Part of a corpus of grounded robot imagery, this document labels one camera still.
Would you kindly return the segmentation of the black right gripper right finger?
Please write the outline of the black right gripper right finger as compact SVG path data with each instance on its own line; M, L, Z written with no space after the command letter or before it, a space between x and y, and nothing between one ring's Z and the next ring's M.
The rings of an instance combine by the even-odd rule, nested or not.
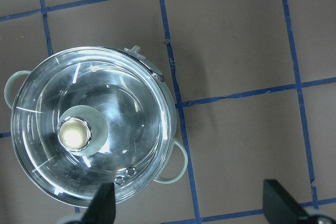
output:
M299 203L275 179L263 182L263 213L268 223L314 223Z

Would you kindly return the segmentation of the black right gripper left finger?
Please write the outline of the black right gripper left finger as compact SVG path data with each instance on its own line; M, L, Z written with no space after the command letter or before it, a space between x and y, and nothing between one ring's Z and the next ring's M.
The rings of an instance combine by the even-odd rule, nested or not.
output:
M81 217L82 223L114 223L116 218L116 199L114 183L103 183L97 190L89 207Z

